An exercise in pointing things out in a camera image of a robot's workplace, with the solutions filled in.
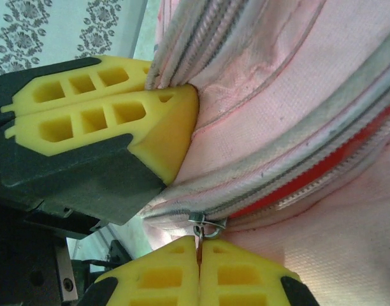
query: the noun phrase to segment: machine part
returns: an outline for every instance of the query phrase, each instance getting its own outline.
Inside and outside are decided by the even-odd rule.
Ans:
[[[99,56],[1,75],[0,204],[81,238],[173,182],[198,97],[190,85],[142,91],[149,65]]]
[[[73,277],[75,279],[75,287],[78,293],[78,300],[83,298],[87,288],[97,279],[93,279],[90,273],[90,265],[82,260],[72,260]]]
[[[83,263],[85,263],[86,265],[102,266],[107,269],[114,269],[120,266],[119,263],[114,263],[112,261],[98,260],[98,259],[83,260]]]
[[[78,293],[66,239],[56,237],[54,245],[62,302],[77,300]]]
[[[111,263],[118,263],[119,265],[124,265],[133,259],[126,249],[122,246],[119,240],[113,240],[110,243],[110,248],[108,250],[108,260]]]
[[[66,241],[23,214],[0,206],[0,305],[62,305],[62,281],[73,279]]]
[[[103,274],[78,305],[318,306],[318,303],[296,273],[223,240],[203,242],[202,263],[198,266],[194,237],[186,236]]]

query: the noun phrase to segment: gray floral pattern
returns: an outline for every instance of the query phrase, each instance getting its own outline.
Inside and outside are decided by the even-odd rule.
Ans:
[[[38,54],[42,52],[41,36],[46,35],[42,28],[48,23],[47,10],[51,0],[11,0],[6,3],[11,10],[4,14],[6,27],[1,28],[0,74],[28,69],[38,64]]]
[[[86,9],[89,17],[83,21],[87,26],[81,30],[82,43],[77,46],[80,52],[75,58],[104,54],[110,51],[114,36],[114,29],[119,21],[118,13],[121,11],[119,0],[95,0],[88,3]]]
[[[123,0],[88,2],[88,15],[81,20],[85,27],[80,30],[81,44],[76,46],[76,58],[105,54],[111,50],[111,38],[115,36],[122,3]],[[6,0],[5,6],[10,12],[2,16],[0,74],[29,69],[40,63],[43,37],[47,35],[45,26],[49,22],[53,1]]]

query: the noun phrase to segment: red zipper tape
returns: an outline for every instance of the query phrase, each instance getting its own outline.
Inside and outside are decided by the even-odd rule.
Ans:
[[[352,137],[347,143],[336,149],[333,153],[324,158],[313,168],[301,174],[299,177],[296,177],[290,183],[284,185],[276,191],[273,191],[264,198],[256,201],[248,207],[239,210],[238,212],[235,212],[230,216],[230,218],[241,217],[260,208],[267,207],[317,180],[319,177],[323,176],[326,172],[333,169],[349,156],[353,155],[353,153],[355,153],[355,151],[357,151],[362,146],[362,144],[364,144],[369,139],[369,137],[371,137],[381,127],[381,125],[383,125],[389,116],[390,105],[366,127],[364,127],[360,132]]]

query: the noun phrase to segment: zipper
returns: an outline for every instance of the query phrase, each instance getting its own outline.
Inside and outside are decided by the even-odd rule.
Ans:
[[[292,182],[297,177],[308,172],[309,170],[314,168],[315,165],[325,160],[332,153],[343,147],[344,144],[349,142],[349,140],[360,134],[360,132],[375,127],[375,124],[377,123],[379,123],[380,129],[374,131],[374,137],[370,135],[369,140],[367,142],[362,143],[362,145],[368,150],[372,150],[376,147],[374,143],[377,139],[380,140],[381,138],[387,138],[387,136],[390,135],[390,89],[383,97],[376,100],[376,102],[374,102],[370,107],[368,107],[368,109],[366,109],[365,112],[363,112],[356,120],[354,120],[354,122],[351,122],[351,124],[349,124],[341,133],[336,135],[333,139],[323,145],[321,149],[314,152],[311,156],[308,156],[305,160],[296,164],[289,171],[282,173],[268,183],[254,190],[251,190],[246,195],[242,195],[240,197],[232,199],[231,201],[221,203],[216,207],[211,207],[198,213],[207,216],[208,220],[212,221],[231,217],[231,215],[247,207],[250,207],[250,203],[259,201],[259,199],[262,199],[269,194],[273,194],[275,191],[286,186],[288,183]],[[341,165],[341,167],[339,167],[337,170],[333,170],[333,175],[336,175],[337,173],[341,175],[343,169],[349,168],[348,164],[350,163],[357,163],[357,161],[360,159],[360,156],[361,154],[357,153],[357,158],[353,157],[352,159],[347,159],[346,161],[344,161],[345,167]],[[304,193],[302,193],[299,198],[302,198],[303,195],[306,193],[313,193],[313,191],[311,190],[318,190],[322,188],[324,184],[325,183],[321,183],[321,178],[318,178],[317,180],[307,185],[307,188],[304,189]],[[292,193],[290,197],[284,198],[281,202],[281,205],[279,205],[278,201],[275,201],[270,205],[267,205],[261,211],[278,211],[278,209],[284,209],[285,207],[288,207],[295,203],[293,199],[296,197],[297,194],[298,191]],[[189,216],[193,212],[197,211],[189,210],[187,208],[177,209],[161,214],[155,213],[154,215],[148,215],[146,216],[145,220],[148,221],[149,224],[159,228],[164,228],[165,230],[186,228],[190,223]]]
[[[201,235],[205,238],[217,238],[222,231],[226,229],[226,223],[228,221],[227,218],[217,220],[217,221],[209,221],[206,219],[206,215],[193,212],[189,214],[188,221],[194,223],[194,233],[196,236],[200,237]],[[202,233],[202,229],[205,228],[213,228],[214,230],[211,233]]]
[[[240,165],[244,171],[242,177],[248,177],[243,185],[237,186],[235,180],[231,181],[230,172],[226,171],[225,178],[217,177],[214,186],[211,185],[211,182],[206,181],[210,185],[209,189],[188,196],[183,194],[176,198],[165,199],[164,203],[154,203],[154,206],[150,204],[144,211],[141,211],[141,216],[154,226],[163,227],[171,226],[171,223],[183,222],[185,218],[177,216],[189,215],[190,212],[195,211],[194,208],[198,208],[198,212],[215,213],[211,210],[216,208],[225,210],[232,207],[229,215],[234,214],[308,172],[317,163],[355,137],[389,105],[390,67],[374,83],[370,84],[367,90],[341,109],[334,119],[294,147],[292,149],[294,153],[285,153],[287,158],[278,157],[278,160],[259,163],[254,157],[252,159],[254,164],[249,165],[249,172],[246,172],[245,165]],[[216,188],[216,192],[211,192],[212,188]],[[233,189],[242,189],[243,191],[238,193],[241,196],[234,197],[231,194]],[[204,193],[210,193],[211,204],[208,204],[207,198],[204,196],[198,205],[196,198]]]
[[[372,139],[372,135],[378,134],[381,129],[383,132],[383,128],[381,128],[381,126],[383,126],[384,121],[389,120],[389,118],[390,105],[380,114],[378,114],[376,118],[374,118],[363,129],[350,138],[349,141],[342,143],[341,146],[336,148],[331,154],[321,158],[317,163],[312,163],[312,167],[307,167],[307,171],[304,171],[300,175],[295,176],[295,178],[290,182],[276,190],[273,190],[273,192],[270,194],[255,194],[252,195],[252,198],[244,199],[244,201],[249,201],[249,203],[252,202],[254,204],[237,211],[233,214],[233,217],[239,217],[257,208],[262,208],[264,206],[270,205],[271,203],[275,203],[279,199],[284,198],[298,189],[304,188],[306,185],[325,175],[334,167],[338,166],[340,163],[343,163],[347,156],[352,156],[357,150],[361,148],[364,143],[368,142],[369,139]]]
[[[375,133],[368,142],[364,143],[363,146],[357,152],[355,152],[353,156],[350,156],[348,159],[334,167],[322,177],[313,181],[304,188],[301,188],[289,196],[277,201],[275,204],[263,207],[241,217],[230,219],[227,223],[227,226],[230,226],[231,231],[238,231],[242,230],[242,226],[245,224],[247,224],[247,228],[250,228],[251,226],[260,227],[273,224],[278,218],[275,220],[270,220],[270,216],[275,212],[280,210],[287,210],[295,203],[301,202],[309,196],[323,191],[327,187],[330,187],[329,190],[318,194],[316,197],[314,197],[314,199],[307,201],[297,210],[293,209],[291,212],[287,212],[285,215],[281,216],[281,219],[284,220],[292,215],[300,214],[306,211],[313,204],[315,204],[316,201],[319,201],[334,190],[342,187],[344,183],[351,181],[351,179],[357,177],[359,173],[370,166],[370,164],[375,160],[389,139],[390,119],[389,122],[382,126],[378,133]]]
[[[184,84],[204,69],[219,53],[249,0],[209,1],[198,27],[187,44],[185,56],[171,78],[172,86]]]

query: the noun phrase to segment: metal screw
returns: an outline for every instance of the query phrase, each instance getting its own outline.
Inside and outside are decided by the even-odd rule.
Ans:
[[[73,290],[73,282],[69,278],[65,278],[63,280],[63,288],[65,288],[66,291],[72,291]]]

